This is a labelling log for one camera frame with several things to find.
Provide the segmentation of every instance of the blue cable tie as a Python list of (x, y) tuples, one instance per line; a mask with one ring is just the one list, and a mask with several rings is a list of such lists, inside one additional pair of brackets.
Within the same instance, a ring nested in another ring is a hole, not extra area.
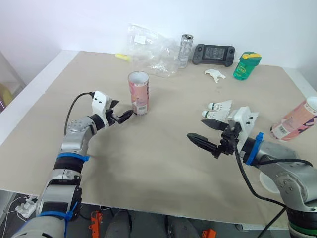
[(78, 202), (75, 203), (73, 209), (67, 213), (63, 213), (63, 212), (57, 212), (57, 211), (48, 211), (48, 212), (42, 212), (40, 215), (38, 215), (38, 217), (47, 217), (47, 216), (58, 216), (58, 217), (62, 217), (65, 219), (65, 231), (64, 231), (64, 237), (67, 236), (67, 225), (68, 222), (72, 219), (73, 214), (74, 214), (74, 210), (77, 207)]
[(258, 135), (256, 136), (256, 141), (253, 145), (253, 148), (252, 148), (251, 153), (248, 157), (248, 160), (246, 161), (246, 165), (250, 165), (253, 162), (253, 159), (255, 158), (257, 152), (259, 151), (259, 146), (263, 140), (263, 135), (264, 135), (263, 132), (259, 132)]
[(62, 158), (62, 157), (75, 157), (75, 158), (78, 158), (80, 160), (83, 160), (84, 162), (88, 161), (90, 156), (87, 155), (87, 156), (83, 156), (83, 155), (80, 155), (80, 154), (76, 154), (76, 153), (72, 153), (72, 152), (65, 152), (65, 153), (60, 153), (57, 158)]

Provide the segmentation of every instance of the white cable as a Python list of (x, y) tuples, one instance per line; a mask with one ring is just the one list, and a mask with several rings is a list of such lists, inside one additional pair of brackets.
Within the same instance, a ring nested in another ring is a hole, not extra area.
[(4, 212), (4, 210), (3, 210), (3, 213), (6, 214), (6, 216), (5, 216), (5, 224), (4, 224), (4, 229), (3, 229), (3, 233), (2, 233), (2, 238), (4, 237), (5, 228), (6, 228), (6, 222), (8, 221), (8, 213), (10, 213), (10, 212), (15, 212), (15, 211), (10, 211), (10, 212), (9, 212), (10, 207), (11, 207), (12, 203), (15, 202), (16, 200), (18, 200), (19, 198), (27, 198), (27, 197), (21, 196), (21, 197), (16, 198), (15, 200), (13, 200), (13, 201), (10, 203), (7, 212)]
[(108, 208), (106, 208), (106, 209), (102, 209), (101, 206), (100, 206), (100, 210), (101, 210), (101, 211), (105, 211), (105, 210), (108, 210), (108, 209), (111, 209), (111, 208), (112, 208), (112, 207), (108, 207)]
[(20, 218), (22, 221), (26, 222), (26, 220), (24, 220), (22, 217), (19, 216), (18, 211), (16, 211), (16, 215), (18, 216), (18, 218)]

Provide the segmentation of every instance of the robotic arm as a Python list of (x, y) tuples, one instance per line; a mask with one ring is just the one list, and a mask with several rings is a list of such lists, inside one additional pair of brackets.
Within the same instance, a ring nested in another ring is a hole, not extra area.
[(66, 237), (67, 223), (74, 221), (81, 207), (81, 171), (87, 156), (89, 140), (98, 130), (107, 129), (115, 122), (123, 123), (133, 114), (113, 114), (119, 101), (96, 91), (93, 94), (93, 115), (73, 120), (61, 144), (54, 169), (49, 175), (36, 207), (36, 217), (28, 221), (13, 238)]
[(187, 137), (197, 146), (211, 152), (215, 158), (221, 153), (235, 152), (250, 166), (255, 166), (269, 176), (280, 191), (286, 206), (289, 231), (292, 238), (317, 237), (317, 170), (310, 163), (299, 163), (297, 153), (286, 146), (264, 141), (260, 132), (256, 139), (248, 135), (253, 128), (255, 117), (247, 107), (234, 111), (228, 123), (214, 119), (203, 119), (210, 128), (222, 130), (220, 144), (217, 146), (195, 133)]

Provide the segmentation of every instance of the yellow object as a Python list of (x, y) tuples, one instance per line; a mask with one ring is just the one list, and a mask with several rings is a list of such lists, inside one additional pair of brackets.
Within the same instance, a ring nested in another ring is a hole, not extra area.
[(10, 91), (2, 84), (0, 84), (0, 98), (4, 102), (5, 106), (8, 106), (13, 100), (13, 96)]
[(119, 58), (119, 59), (122, 59), (122, 60), (125, 60), (125, 61), (128, 61), (128, 62), (130, 62), (130, 60), (131, 60), (130, 56), (127, 56), (127, 55), (124, 55), (124, 54), (115, 54), (114, 56), (116, 58)]
[(252, 53), (252, 54), (243, 54), (242, 58), (247, 59), (247, 58), (254, 58), (254, 57), (261, 57), (260, 54), (258, 53)]

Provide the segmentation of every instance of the badminton shuttlecock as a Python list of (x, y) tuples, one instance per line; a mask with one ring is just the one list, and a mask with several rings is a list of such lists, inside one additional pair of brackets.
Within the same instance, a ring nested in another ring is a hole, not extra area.
[(204, 118), (225, 121), (229, 115), (229, 111), (220, 111), (220, 112), (203, 111), (202, 115)]
[(219, 78), (226, 78), (222, 73), (220, 73), (218, 70), (214, 69), (208, 69), (205, 71), (205, 74), (209, 74), (211, 77), (213, 77), (214, 81), (218, 83)]
[(232, 100), (228, 100), (222, 103), (209, 103), (208, 108), (215, 111), (230, 111), (231, 104)]

